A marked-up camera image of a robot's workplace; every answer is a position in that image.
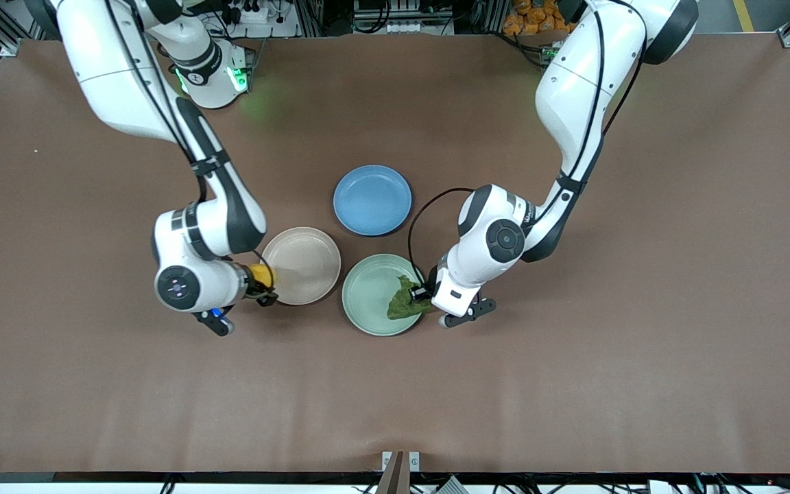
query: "wire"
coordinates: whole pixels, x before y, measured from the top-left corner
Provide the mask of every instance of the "wire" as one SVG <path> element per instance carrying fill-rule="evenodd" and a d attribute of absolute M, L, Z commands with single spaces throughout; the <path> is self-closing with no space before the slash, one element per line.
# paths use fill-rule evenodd
<path fill-rule="evenodd" d="M 325 26 L 323 26 L 322 23 L 319 22 L 319 18 L 316 16 L 316 12 L 313 9 L 313 6 L 311 4 L 309 4 L 307 6 L 307 12 L 309 12 L 309 14 L 310 14 L 310 19 L 313 19 L 313 22 L 316 24 L 316 29 L 319 30 L 319 34 L 321 34 L 322 36 L 327 36 L 327 32 L 326 32 Z"/>
<path fill-rule="evenodd" d="M 176 482 L 184 482 L 185 478 L 182 474 L 167 474 L 163 478 L 163 487 L 160 488 L 160 494 L 172 494 L 176 489 Z"/>
<path fill-rule="evenodd" d="M 739 484 L 739 482 L 734 482 L 733 480 L 728 479 L 726 475 L 718 474 L 718 476 L 721 476 L 721 478 L 724 479 L 724 482 L 730 482 L 731 484 L 733 484 L 734 487 L 736 487 L 738 490 L 740 490 L 740 492 L 742 492 L 742 494 L 752 494 L 752 492 L 749 491 L 747 488 L 743 487 L 742 484 Z"/>
<path fill-rule="evenodd" d="M 508 491 L 511 494 L 517 494 L 513 489 L 504 484 L 496 484 L 496 486 L 492 488 L 492 494 L 496 494 L 496 492 L 499 491 L 499 487 L 504 487 L 505 491 Z"/>
<path fill-rule="evenodd" d="M 232 38 L 230 37 L 230 28 L 228 27 L 227 24 L 225 24 L 225 21 L 222 19 L 222 16 L 219 15 L 219 12 L 217 10 L 213 10 L 213 14 L 215 14 L 217 19 L 219 19 L 219 24 L 222 25 L 222 34 L 224 35 L 225 39 L 232 40 Z"/>
<path fill-rule="evenodd" d="M 206 201 L 206 179 L 197 177 L 197 187 L 200 189 L 200 197 L 197 198 L 197 203 Z"/>
<path fill-rule="evenodd" d="M 444 33 L 447 32 L 447 28 L 449 27 L 449 23 L 451 23 L 451 22 L 453 22 L 453 14 L 451 14 L 449 19 L 447 19 L 447 24 L 445 24 L 444 28 L 441 30 L 441 34 L 440 34 L 441 36 L 443 36 Z"/>
<path fill-rule="evenodd" d="M 645 24 L 645 18 L 642 17 L 642 14 L 639 13 L 639 10 L 634 9 L 628 3 L 623 2 L 623 0 L 611 0 L 611 2 L 621 4 L 627 7 L 628 9 L 632 10 L 633 12 L 635 12 L 636 15 L 639 15 L 639 19 L 642 20 L 642 25 L 645 26 L 645 37 L 642 38 L 642 50 L 640 50 L 639 52 L 639 60 L 637 60 L 636 62 L 636 70 L 634 70 L 633 76 L 632 78 L 630 78 L 630 83 L 627 84 L 627 88 L 626 90 L 624 90 L 623 96 L 621 96 L 621 101 L 618 101 L 617 106 L 614 107 L 614 112 L 612 112 L 611 118 L 608 119 L 608 123 L 606 123 L 605 129 L 602 131 L 602 135 L 608 133 L 608 128 L 610 128 L 612 122 L 614 122 L 614 119 L 615 117 L 617 117 L 618 112 L 620 112 L 621 106 L 623 106 L 624 101 L 627 100 L 627 96 L 630 96 L 630 91 L 633 89 L 633 83 L 636 82 L 636 78 L 639 77 L 639 70 L 642 69 L 642 59 L 645 58 L 645 50 L 648 47 L 648 25 Z"/>
<path fill-rule="evenodd" d="M 593 93 L 593 104 L 590 106 L 590 119 L 587 121 L 587 129 L 584 131 L 584 140 L 581 143 L 581 150 L 577 153 L 575 164 L 571 167 L 571 170 L 568 171 L 568 178 L 571 178 L 575 173 L 577 166 L 581 163 L 581 158 L 584 156 L 584 151 L 587 149 L 587 141 L 590 140 L 590 129 L 593 128 L 593 119 L 596 116 L 596 106 L 599 104 L 599 94 L 602 93 L 602 75 L 605 70 L 606 37 L 602 32 L 602 18 L 599 18 L 599 12 L 597 12 L 595 6 L 592 6 L 592 2 L 588 0 L 586 3 L 590 10 L 592 10 L 593 16 L 596 18 L 596 26 L 599 28 L 599 77 L 596 82 L 596 91 Z"/>
<path fill-rule="evenodd" d="M 531 56 L 529 56 L 529 53 L 527 53 L 526 49 L 523 47 L 523 44 L 521 44 L 520 41 L 517 41 L 516 34 L 514 35 L 514 42 L 516 43 L 517 50 L 520 50 L 520 54 L 523 56 L 524 59 L 526 59 L 527 62 L 531 63 L 532 65 L 535 65 L 539 69 L 544 68 L 541 62 L 538 62 L 538 60 L 534 60 Z"/>
<path fill-rule="evenodd" d="M 385 9 L 385 19 L 383 19 L 383 9 Z M 352 28 L 354 31 L 363 32 L 363 34 L 373 34 L 386 26 L 386 23 L 389 22 L 389 13 L 391 13 L 391 11 L 392 4 L 389 3 L 389 0 L 383 0 L 383 4 L 380 5 L 380 15 L 376 18 L 376 22 L 370 29 L 361 29 L 355 25 L 355 20 L 353 20 Z"/>
<path fill-rule="evenodd" d="M 417 212 L 416 216 L 410 222 L 410 228 L 407 229 L 407 258 L 410 260 L 410 265 L 414 267 L 414 275 L 416 275 L 417 282 L 422 282 L 422 275 L 420 274 L 419 268 L 416 267 L 416 263 L 414 263 L 414 247 L 413 247 L 413 238 L 414 238 L 414 225 L 416 225 L 416 221 L 420 219 L 422 212 L 426 210 L 427 207 L 431 206 L 436 200 L 441 199 L 443 196 L 449 193 L 457 193 L 461 191 L 462 193 L 473 193 L 474 189 L 470 189 L 467 187 L 454 187 L 452 189 L 447 189 L 442 193 L 439 193 L 435 197 L 429 200 L 426 204 L 424 204 L 419 212 Z"/>
<path fill-rule="evenodd" d="M 487 32 L 484 32 L 483 34 L 492 34 L 492 35 L 496 36 L 497 38 L 499 38 L 499 40 L 505 41 L 505 43 L 511 45 L 512 47 L 515 47 L 515 48 L 520 48 L 521 47 L 524 50 L 526 50 L 527 52 L 542 53 L 542 51 L 543 51 L 542 48 L 530 47 L 529 45 L 524 45 L 524 44 L 520 43 L 520 41 L 511 40 L 511 38 L 508 38 L 507 36 L 505 36 L 501 32 L 487 31 Z"/>
<path fill-rule="evenodd" d="M 565 484 L 557 485 L 557 487 L 552 488 L 551 492 L 548 492 L 548 494 L 557 494 L 557 491 L 572 483 L 573 482 L 565 482 Z"/>
<path fill-rule="evenodd" d="M 135 12 L 134 7 L 131 6 L 131 8 L 133 9 L 132 16 L 134 17 L 134 22 L 136 23 L 140 22 L 140 17 L 138 16 L 138 13 Z M 182 129 L 178 128 L 178 122 L 176 122 L 176 115 L 172 109 L 172 106 L 170 106 L 169 101 L 167 101 L 167 108 L 169 109 L 170 116 L 172 116 L 172 125 L 170 125 L 169 120 L 166 117 L 166 114 L 163 112 L 163 109 L 160 109 L 160 104 L 157 103 L 156 98 L 154 98 L 154 94 L 151 93 L 151 88 L 148 88 L 147 84 L 145 84 L 145 80 L 141 76 L 141 73 L 139 71 L 139 66 L 136 64 L 136 60 L 138 59 L 136 59 L 132 55 L 132 53 L 130 53 L 130 48 L 128 47 L 128 44 L 126 44 L 126 39 L 123 37 L 123 32 L 121 32 L 120 30 L 118 19 L 116 18 L 115 12 L 112 9 L 112 0 L 106 0 L 106 9 L 109 14 L 109 19 L 110 21 L 112 21 L 112 25 L 114 25 L 115 31 L 118 34 L 118 39 L 120 41 L 121 48 L 123 52 L 126 54 L 126 58 L 130 63 L 132 72 L 134 73 L 135 78 L 139 79 L 139 81 L 137 81 L 137 84 L 143 88 L 145 94 L 148 96 L 148 99 L 151 100 L 151 103 L 154 105 L 154 109 L 157 110 L 158 115 L 160 115 L 160 118 L 163 120 L 163 124 L 166 125 L 167 129 L 169 129 L 169 132 L 170 134 L 172 134 L 172 137 L 176 141 L 176 144 L 178 144 L 179 148 L 182 149 L 182 153 L 184 154 L 185 158 L 188 159 L 189 163 L 193 163 L 194 159 L 191 156 L 189 150 L 187 149 L 187 144 L 186 144 L 187 141 L 185 140 L 184 134 L 182 134 Z M 159 70 L 154 70 L 154 56 L 153 54 L 151 54 L 151 51 L 148 49 L 148 44 L 145 43 L 144 41 L 143 41 L 143 46 L 145 48 L 145 55 L 148 57 L 148 62 L 152 66 L 152 71 L 154 72 L 154 75 L 156 75 L 157 80 L 160 84 L 160 90 L 163 92 L 164 98 L 166 98 L 166 91 L 164 90 L 163 87 L 163 77 L 160 75 Z M 176 129 L 173 129 L 173 126 L 175 126 L 176 129 L 178 129 L 178 134 L 176 134 Z"/>
<path fill-rule="evenodd" d="M 364 488 L 364 491 L 361 492 L 361 494 L 368 494 L 370 490 L 374 488 L 375 485 L 379 484 L 379 482 L 380 482 L 379 480 L 375 480 L 371 482 L 368 487 Z"/>

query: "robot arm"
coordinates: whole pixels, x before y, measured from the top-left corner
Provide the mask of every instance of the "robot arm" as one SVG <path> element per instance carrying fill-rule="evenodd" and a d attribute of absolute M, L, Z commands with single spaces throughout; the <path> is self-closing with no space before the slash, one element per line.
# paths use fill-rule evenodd
<path fill-rule="evenodd" d="M 540 206 L 498 185 L 484 185 L 465 200 L 459 243 L 435 271 L 432 303 L 452 315 L 442 325 L 474 316 L 480 287 L 518 259 L 551 255 L 599 157 L 602 119 L 615 91 L 640 53 L 645 62 L 661 63 L 681 50 L 697 16 L 696 0 L 586 0 L 579 25 L 536 91 L 538 116 L 562 154 L 557 180 Z"/>
<path fill-rule="evenodd" d="M 201 190 L 209 187 L 215 194 L 160 215 L 152 237 L 160 302 L 204 314 L 244 297 L 251 275 L 228 256 L 254 250 L 266 221 L 209 122 L 166 84 L 145 41 L 143 28 L 172 32 L 163 25 L 169 22 L 182 31 L 199 21 L 180 18 L 176 0 L 128 1 L 59 0 L 54 7 L 69 62 L 98 118 L 126 134 L 178 144 Z M 182 52 L 201 52 L 193 62 L 185 60 L 198 66 L 210 60 L 209 54 L 214 57 L 217 45 L 202 26 L 192 32 L 194 41 Z M 169 46 L 176 52 L 172 42 Z"/>

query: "orange bag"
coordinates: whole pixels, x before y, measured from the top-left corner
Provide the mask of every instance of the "orange bag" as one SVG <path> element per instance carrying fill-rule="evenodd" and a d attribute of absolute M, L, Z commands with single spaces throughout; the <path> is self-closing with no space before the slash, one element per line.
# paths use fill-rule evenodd
<path fill-rule="evenodd" d="M 542 20 L 547 17 L 547 14 L 544 13 L 544 9 L 540 7 L 529 9 L 529 12 L 526 13 L 526 22 L 531 22 L 533 24 L 540 24 Z"/>
<path fill-rule="evenodd" d="M 542 20 L 542 24 L 540 24 L 538 26 L 538 30 L 539 31 L 551 31 L 551 29 L 554 28 L 554 20 L 555 19 L 552 16 L 549 16 L 549 18 L 546 18 L 545 20 Z"/>
<path fill-rule="evenodd" d="M 515 16 L 514 14 L 508 14 L 507 18 L 505 18 L 504 24 L 502 24 L 502 32 L 508 36 L 520 34 L 522 28 L 523 17 Z"/>
<path fill-rule="evenodd" d="M 514 10 L 517 10 L 520 15 L 529 12 L 529 9 L 532 8 L 532 0 L 514 0 L 513 4 Z"/>

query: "black cable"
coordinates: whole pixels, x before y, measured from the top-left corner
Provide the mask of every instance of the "black cable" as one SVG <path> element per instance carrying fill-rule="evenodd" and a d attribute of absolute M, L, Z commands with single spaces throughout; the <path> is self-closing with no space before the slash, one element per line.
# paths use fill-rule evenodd
<path fill-rule="evenodd" d="M 733 481 L 731 479 L 728 479 L 727 476 L 724 475 L 724 474 L 718 474 L 718 475 L 720 475 L 721 478 L 724 479 L 725 482 L 730 482 L 731 484 L 733 484 L 734 487 L 736 487 L 738 490 L 740 490 L 740 492 L 742 492 L 742 494 L 752 494 L 751 491 L 749 491 L 747 488 L 743 487 L 743 485 L 739 484 L 739 482 L 735 482 L 735 481 Z"/>
<path fill-rule="evenodd" d="M 444 32 L 447 31 L 447 26 L 449 26 L 449 23 L 451 23 L 451 22 L 453 22 L 453 14 L 451 14 L 449 19 L 447 19 L 447 24 L 445 24 L 444 28 L 441 30 L 441 36 L 443 36 Z"/>
<path fill-rule="evenodd" d="M 606 59 L 606 37 L 602 32 L 602 18 L 599 18 L 599 12 L 593 10 L 593 16 L 596 18 L 596 26 L 599 28 L 599 77 L 596 81 L 596 91 L 593 93 L 593 104 L 590 106 L 590 119 L 587 121 L 587 129 L 584 131 L 584 141 L 581 143 L 581 150 L 577 153 L 575 164 L 568 171 L 568 178 L 575 173 L 577 165 L 581 163 L 581 158 L 584 156 L 584 151 L 587 149 L 587 141 L 590 140 L 590 129 L 593 128 L 593 118 L 596 116 L 596 106 L 599 103 L 599 94 L 602 93 L 602 75 L 605 70 Z"/>
<path fill-rule="evenodd" d="M 270 267 L 270 264 L 267 263 L 267 260 L 264 259 L 264 256 L 261 256 L 261 253 L 258 252 L 258 250 L 252 250 L 252 252 L 254 253 L 255 256 L 258 257 L 258 260 L 260 260 L 260 262 L 263 263 L 263 265 L 267 267 L 267 273 L 269 273 L 269 275 L 270 275 L 270 286 L 269 286 L 269 288 L 270 288 L 270 291 L 273 291 L 273 285 L 276 284 L 276 282 L 273 281 L 273 268 Z"/>
<path fill-rule="evenodd" d="M 222 25 L 222 34 L 224 35 L 224 38 L 226 40 L 232 41 L 233 38 L 231 38 L 230 36 L 230 29 L 228 28 L 228 25 L 225 24 L 225 21 L 222 19 L 222 16 L 220 16 L 219 12 L 214 9 L 213 9 L 213 14 L 215 14 L 217 19 L 219 19 L 219 24 Z"/>
<path fill-rule="evenodd" d="M 439 193 L 435 197 L 429 200 L 426 204 L 424 204 L 419 212 L 417 212 L 416 216 L 410 222 L 410 228 L 407 229 L 407 258 L 410 260 L 410 265 L 414 267 L 414 275 L 416 275 L 417 282 L 422 282 L 423 277 L 420 274 L 420 270 L 417 269 L 416 263 L 414 263 L 414 247 L 413 247 L 413 238 L 414 238 L 414 225 L 416 225 L 416 221 L 420 219 L 422 212 L 426 210 L 427 207 L 431 206 L 436 200 L 441 199 L 443 196 L 449 193 L 457 193 L 457 191 L 463 191 L 463 193 L 473 193 L 474 189 L 469 189 L 467 187 L 454 187 L 452 189 L 447 189 L 442 193 Z"/>
<path fill-rule="evenodd" d="M 496 494 L 496 492 L 499 491 L 499 487 L 504 487 L 505 491 L 508 491 L 511 494 L 517 494 L 516 492 L 514 492 L 513 489 L 511 489 L 510 487 L 508 487 L 507 485 L 504 485 L 504 484 L 496 484 L 496 486 L 492 488 L 492 494 Z"/>
<path fill-rule="evenodd" d="M 706 484 L 705 482 L 699 480 L 699 476 L 697 474 L 693 475 L 693 484 L 687 484 L 687 488 L 693 492 L 693 494 L 706 494 Z"/>
<path fill-rule="evenodd" d="M 134 17 L 134 22 L 136 23 L 140 22 L 139 14 L 135 12 L 134 7 L 131 6 L 131 8 L 132 8 L 132 16 Z M 188 159 L 189 163 L 193 163 L 194 159 L 192 158 L 191 153 L 187 149 L 187 141 L 184 140 L 184 134 L 182 134 L 181 129 L 178 128 L 178 123 L 176 123 L 176 116 L 175 113 L 173 112 L 172 106 L 167 104 L 167 108 L 169 109 L 170 115 L 172 116 L 172 123 L 173 125 L 176 126 L 176 128 L 178 128 L 178 134 L 176 134 L 176 129 L 173 129 L 173 125 L 170 125 L 169 121 L 167 121 L 166 114 L 163 112 L 163 109 L 160 109 L 160 104 L 157 104 L 157 100 L 154 99 L 154 94 L 151 93 L 151 88 L 148 88 L 148 86 L 145 84 L 145 80 L 142 79 L 141 73 L 139 71 L 139 66 L 136 64 L 137 59 L 134 58 L 132 53 L 130 53 L 130 48 L 128 47 L 128 44 L 126 44 L 126 39 L 123 37 L 123 32 L 120 31 L 118 19 L 116 18 L 115 12 L 112 9 L 112 0 L 106 0 L 106 9 L 109 14 L 109 20 L 112 21 L 112 25 L 115 27 L 115 31 L 118 34 L 118 39 L 120 41 L 121 48 L 123 52 L 126 54 L 126 59 L 128 59 L 128 62 L 130 63 L 132 72 L 134 73 L 134 76 L 139 79 L 139 81 L 137 81 L 137 84 L 140 85 L 142 88 L 144 88 L 145 94 L 148 96 L 148 99 L 151 100 L 151 103 L 154 105 L 154 109 L 157 110 L 157 113 L 158 115 L 160 115 L 160 118 L 163 119 L 163 124 L 166 125 L 167 129 L 169 129 L 170 134 L 172 134 L 172 137 L 173 139 L 175 139 L 176 144 L 178 144 L 179 148 L 181 148 L 185 158 Z M 154 72 L 154 74 L 156 74 L 158 82 L 160 82 L 160 90 L 164 91 L 163 78 L 160 75 L 160 71 L 154 70 L 154 56 L 153 54 L 151 54 L 151 51 L 148 49 L 148 44 L 145 43 L 144 41 L 142 41 L 142 43 L 145 48 L 145 54 L 147 54 L 148 57 L 148 62 L 151 63 L 152 71 Z"/>
<path fill-rule="evenodd" d="M 310 19 L 313 20 L 314 24 L 316 24 L 316 28 L 319 29 L 319 33 L 322 36 L 327 36 L 328 34 L 326 32 L 325 26 L 322 25 L 322 23 L 319 20 L 319 17 L 316 16 L 316 12 L 314 12 L 313 4 L 310 3 L 305 8 L 307 9 L 307 12 L 309 12 L 309 14 L 310 14 Z"/>
<path fill-rule="evenodd" d="M 163 487 L 160 488 L 160 494 L 172 494 L 176 489 L 176 482 L 184 482 L 185 478 L 182 474 L 167 474 L 163 476 Z"/>
<path fill-rule="evenodd" d="M 636 78 L 639 77 L 639 70 L 642 69 L 642 59 L 645 58 L 645 50 L 648 47 L 648 25 L 645 24 L 645 18 L 642 17 L 642 14 L 639 13 L 639 10 L 635 10 L 628 3 L 623 2 L 623 0 L 611 0 L 611 1 L 615 3 L 620 3 L 624 7 L 627 7 L 628 9 L 635 12 L 636 15 L 639 15 L 639 19 L 642 20 L 642 25 L 645 26 L 645 37 L 642 38 L 642 50 L 639 51 L 639 60 L 637 60 L 636 62 L 636 71 L 633 72 L 633 76 L 632 78 L 630 78 L 630 83 L 627 84 L 627 88 L 626 90 L 624 90 L 623 96 L 621 96 L 621 101 L 618 101 L 617 106 L 614 107 L 614 112 L 612 112 L 611 118 L 608 119 L 608 123 L 606 123 L 606 128 L 602 131 L 602 135 L 605 135 L 608 132 L 608 128 L 610 128 L 612 122 L 614 122 L 614 118 L 617 117 L 618 112 L 620 112 L 621 106 L 623 106 L 624 101 L 627 100 L 627 96 L 630 96 L 630 91 L 633 89 L 633 83 L 636 82 Z"/>
<path fill-rule="evenodd" d="M 379 482 L 380 482 L 379 480 L 375 480 L 371 482 L 368 487 L 364 488 L 364 492 L 361 492 L 361 494 L 368 494 L 370 490 L 374 488 L 375 485 L 379 484 Z"/>
<path fill-rule="evenodd" d="M 385 9 L 385 19 L 383 19 L 383 9 Z M 389 0 L 383 0 L 383 4 L 380 5 L 380 15 L 376 18 L 376 22 L 374 25 L 371 26 L 370 29 L 364 30 L 360 27 L 355 25 L 355 20 L 353 20 L 352 28 L 354 31 L 363 32 L 363 34 L 373 34 L 386 26 L 386 23 L 389 22 L 389 13 L 392 11 L 392 4 L 389 3 Z"/>
<path fill-rule="evenodd" d="M 508 38 L 507 36 L 505 36 L 501 32 L 487 31 L 487 32 L 484 32 L 483 34 L 492 34 L 493 36 L 499 38 L 499 40 L 505 41 L 505 43 L 511 45 L 512 47 L 515 47 L 515 48 L 522 47 L 527 52 L 542 53 L 542 48 L 530 47 L 530 46 L 527 46 L 527 45 L 524 45 L 524 44 L 520 43 L 520 41 L 514 42 L 513 40 L 511 40 L 511 38 Z"/>
<path fill-rule="evenodd" d="M 538 62 L 538 60 L 535 60 L 531 56 L 529 56 L 529 53 L 527 53 L 526 49 L 523 48 L 523 44 L 517 40 L 516 34 L 514 35 L 514 43 L 517 46 L 517 50 L 520 51 L 520 54 L 523 56 L 524 59 L 526 59 L 527 62 L 531 63 L 533 66 L 536 66 L 539 69 L 544 68 L 541 62 Z"/>
<path fill-rule="evenodd" d="M 197 203 L 199 204 L 206 200 L 206 179 L 197 177 L 197 187 L 200 189 L 200 197 L 197 198 Z"/>
<path fill-rule="evenodd" d="M 721 481 L 721 476 L 715 475 L 715 482 L 718 483 L 718 494 L 730 494 L 730 491 L 727 490 L 727 486 Z"/>
<path fill-rule="evenodd" d="M 557 487 L 552 488 L 551 492 L 548 492 L 548 494 L 557 494 L 557 491 L 559 491 L 560 489 L 564 488 L 566 485 L 569 484 L 571 484 L 571 482 L 565 482 L 565 484 L 557 485 Z"/>

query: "yellow object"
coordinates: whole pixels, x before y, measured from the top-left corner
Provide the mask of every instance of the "yellow object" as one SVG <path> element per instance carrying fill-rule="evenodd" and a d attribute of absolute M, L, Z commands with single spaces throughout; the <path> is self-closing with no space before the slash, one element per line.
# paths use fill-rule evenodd
<path fill-rule="evenodd" d="M 252 273 L 252 278 L 261 285 L 264 285 L 264 287 L 270 288 L 276 284 L 276 271 L 274 271 L 272 267 L 269 268 L 266 265 L 251 265 L 248 266 L 248 271 Z"/>
<path fill-rule="evenodd" d="M 529 12 L 526 13 L 526 22 L 530 22 L 532 24 L 540 24 L 544 18 L 548 16 L 544 13 L 544 9 L 540 7 L 529 9 Z"/>
<path fill-rule="evenodd" d="M 517 10 L 517 13 L 520 15 L 529 12 L 529 9 L 532 8 L 531 0 L 514 0 L 513 4 L 514 4 L 514 10 Z"/>
<path fill-rule="evenodd" d="M 502 32 L 508 36 L 520 34 L 520 29 L 523 28 L 523 17 L 508 14 L 505 18 L 505 24 L 502 25 Z"/>
<path fill-rule="evenodd" d="M 739 25 L 743 28 L 743 32 L 753 32 L 755 25 L 752 24 L 752 18 L 749 17 L 749 9 L 745 6 L 745 0 L 733 0 L 733 7 L 737 10 L 737 18 L 739 18 Z"/>

